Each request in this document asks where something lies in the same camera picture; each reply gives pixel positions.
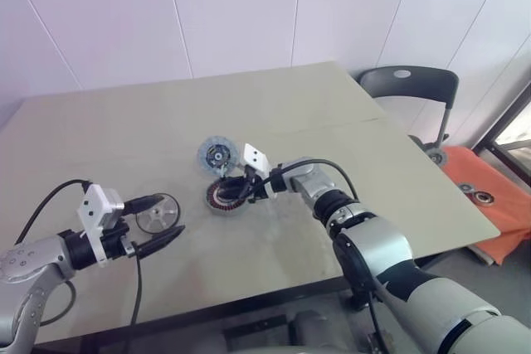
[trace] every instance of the orange cloth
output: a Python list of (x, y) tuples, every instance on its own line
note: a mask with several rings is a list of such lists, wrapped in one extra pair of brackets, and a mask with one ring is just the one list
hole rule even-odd
[(502, 264), (522, 240), (531, 237), (531, 196), (464, 147), (444, 147), (448, 162), (442, 170), (455, 183), (468, 182), (477, 191), (494, 196), (494, 204), (478, 209), (501, 232), (499, 237), (475, 244)]

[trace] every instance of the black chair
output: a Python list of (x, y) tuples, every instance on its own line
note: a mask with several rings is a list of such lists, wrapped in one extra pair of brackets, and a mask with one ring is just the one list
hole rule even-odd
[(434, 143), (424, 144), (418, 137), (409, 137), (425, 151), (439, 148), (443, 140), (448, 138), (445, 134), (446, 125), (459, 84), (459, 78), (452, 71), (412, 65), (384, 66), (362, 72), (356, 81), (374, 99), (397, 95), (445, 103), (441, 128)]

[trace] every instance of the beige tabletop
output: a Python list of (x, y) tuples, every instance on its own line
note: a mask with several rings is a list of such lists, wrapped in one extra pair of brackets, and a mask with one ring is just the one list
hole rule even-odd
[[(296, 194), (233, 218), (205, 207), (213, 177), (196, 152), (211, 135), (252, 143), (274, 164), (302, 156), (339, 163), (360, 200), (396, 224), (417, 257), (499, 234), (344, 71), (321, 63), (27, 100), (0, 133), (0, 248), (12, 246), (54, 186), (80, 177), (125, 200), (168, 192), (183, 206), (187, 229), (143, 260), (140, 322), (341, 275), (324, 228)], [(79, 230), (79, 202), (79, 188), (65, 190), (27, 239)], [(130, 225), (135, 239), (148, 239)], [(39, 342), (129, 322), (133, 260), (80, 271), (74, 283), (75, 307), (42, 327)], [(45, 318), (67, 301), (58, 288)]]

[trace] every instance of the robotic arm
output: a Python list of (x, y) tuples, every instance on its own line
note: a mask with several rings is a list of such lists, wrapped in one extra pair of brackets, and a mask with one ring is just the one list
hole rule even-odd
[(177, 238), (183, 225), (141, 245), (127, 237), (123, 216), (149, 209), (162, 199), (152, 195), (122, 202), (116, 191), (91, 184), (78, 210), (84, 231), (63, 231), (0, 254), (0, 353), (31, 352), (50, 293), (77, 270), (94, 263), (103, 267), (124, 255), (142, 259)]
[(221, 181), (217, 190), (220, 201), (245, 197), (255, 201), (278, 192), (298, 192), (332, 239), (334, 253), (354, 293), (375, 293), (423, 352), (529, 352), (531, 336), (524, 325), (501, 315), (458, 283), (417, 268), (406, 237), (357, 198), (337, 189), (318, 164), (283, 172), (300, 160), (271, 168), (266, 157), (249, 144), (244, 162), (243, 177)]

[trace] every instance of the transparent gear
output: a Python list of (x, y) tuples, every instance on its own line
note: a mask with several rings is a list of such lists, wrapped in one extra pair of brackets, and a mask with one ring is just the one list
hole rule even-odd
[(197, 150), (197, 160), (206, 171), (224, 177), (237, 166), (240, 155), (236, 145), (228, 138), (212, 136)]
[(181, 215), (180, 206), (175, 198), (161, 193), (164, 199), (151, 209), (136, 215), (140, 230), (149, 234), (158, 234), (177, 224)]

